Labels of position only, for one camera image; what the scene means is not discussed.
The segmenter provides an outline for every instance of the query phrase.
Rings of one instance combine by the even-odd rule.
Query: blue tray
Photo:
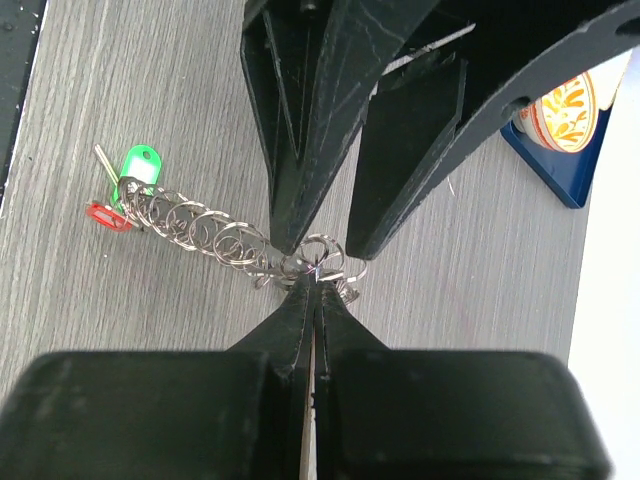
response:
[[[561,153],[543,148],[516,129],[513,122],[502,127],[500,132],[562,203],[569,208],[582,208],[589,197],[610,115],[611,108],[600,112],[591,142],[579,153]]]

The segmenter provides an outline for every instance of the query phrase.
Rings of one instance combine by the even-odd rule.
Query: white surface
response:
[[[591,210],[569,353],[615,480],[640,477],[640,50],[612,112]]]

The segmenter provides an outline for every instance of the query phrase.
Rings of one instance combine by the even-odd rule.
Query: chain of metal rings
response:
[[[346,275],[344,249],[328,235],[309,235],[296,253],[284,255],[250,223],[211,210],[181,193],[132,177],[120,179],[118,193],[118,204],[130,221],[153,229],[184,250],[198,251],[225,267],[242,271],[254,278],[257,289],[273,283],[288,290],[300,275],[315,274],[320,282],[333,282],[346,304],[360,295],[353,284],[365,276],[366,262],[358,260],[359,271]],[[312,245],[320,248],[313,259],[306,251]]]

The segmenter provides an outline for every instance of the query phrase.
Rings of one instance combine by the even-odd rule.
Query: black plastic part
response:
[[[604,480],[577,385],[549,356],[388,349],[301,279],[226,352],[61,353],[0,416],[0,478]]]
[[[269,172],[271,239],[286,253],[363,124],[346,248],[370,259],[513,113],[640,43],[640,0],[312,3],[249,1],[245,12],[242,60]],[[469,25],[437,55],[381,79],[392,60]]]
[[[0,205],[47,0],[0,0]]]

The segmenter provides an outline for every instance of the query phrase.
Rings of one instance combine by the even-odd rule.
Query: patterned cup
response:
[[[513,123],[542,147],[576,153],[589,145],[598,112],[596,92],[585,72],[521,110]]]

